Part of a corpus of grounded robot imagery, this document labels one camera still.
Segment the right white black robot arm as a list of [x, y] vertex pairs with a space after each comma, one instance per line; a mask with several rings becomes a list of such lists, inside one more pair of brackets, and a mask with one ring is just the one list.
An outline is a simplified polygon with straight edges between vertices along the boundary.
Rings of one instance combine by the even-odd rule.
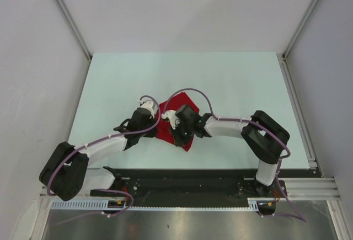
[[174, 145], [181, 147], [192, 137], [234, 137], [244, 140], [259, 160], [254, 178], [255, 192], [268, 196], [274, 191], [282, 151], [290, 134], [267, 113], [257, 110], [249, 119], [218, 118], [212, 113], [200, 115], [190, 106], [167, 110], [161, 116], [170, 123]]

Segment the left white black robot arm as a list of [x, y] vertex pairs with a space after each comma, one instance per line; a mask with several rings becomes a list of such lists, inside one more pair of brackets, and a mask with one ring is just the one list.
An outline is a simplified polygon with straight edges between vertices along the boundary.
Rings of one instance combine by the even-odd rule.
[[110, 167], [95, 170], [89, 170], [89, 167], [131, 148], [143, 137], [155, 137], [159, 121], [160, 110], [155, 109], [151, 102], [145, 102], [133, 112], [131, 118], [114, 128], [114, 134], [81, 146], [59, 143], [39, 175], [39, 181], [46, 186], [47, 195], [57, 196], [63, 201], [84, 193], [126, 198], [128, 192], [119, 174]]

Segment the red cloth napkin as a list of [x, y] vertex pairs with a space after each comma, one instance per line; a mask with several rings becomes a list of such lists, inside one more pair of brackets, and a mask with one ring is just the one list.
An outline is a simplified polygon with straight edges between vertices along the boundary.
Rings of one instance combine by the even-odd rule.
[[[162, 113], [166, 104], [167, 101], [164, 101], [159, 104]], [[200, 109], [195, 105], [195, 103], [189, 98], [189, 96], [185, 92], [173, 96], [167, 104], [166, 111], [177, 111], [183, 105], [188, 105], [196, 113], [200, 111]], [[168, 142], [174, 146], [180, 147], [186, 152], [188, 152], [191, 148], [194, 136], [190, 133], [185, 134], [186, 131], [182, 129], [181, 123], [174, 130], [169, 121], [161, 119], [156, 129], [156, 138]]]

